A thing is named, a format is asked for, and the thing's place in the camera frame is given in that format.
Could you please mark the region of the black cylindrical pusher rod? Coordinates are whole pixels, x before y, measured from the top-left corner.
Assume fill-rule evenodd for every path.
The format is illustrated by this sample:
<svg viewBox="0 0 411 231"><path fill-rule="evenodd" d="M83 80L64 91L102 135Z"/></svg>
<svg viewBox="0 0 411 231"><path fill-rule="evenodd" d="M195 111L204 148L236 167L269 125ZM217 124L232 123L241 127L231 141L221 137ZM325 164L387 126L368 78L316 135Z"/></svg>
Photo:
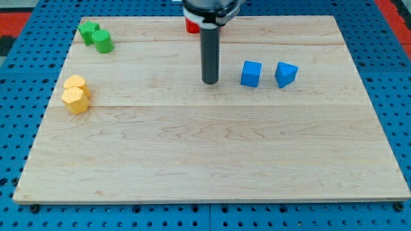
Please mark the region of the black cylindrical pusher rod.
<svg viewBox="0 0 411 231"><path fill-rule="evenodd" d="M219 79L220 28L200 29L202 81L213 85Z"/></svg>

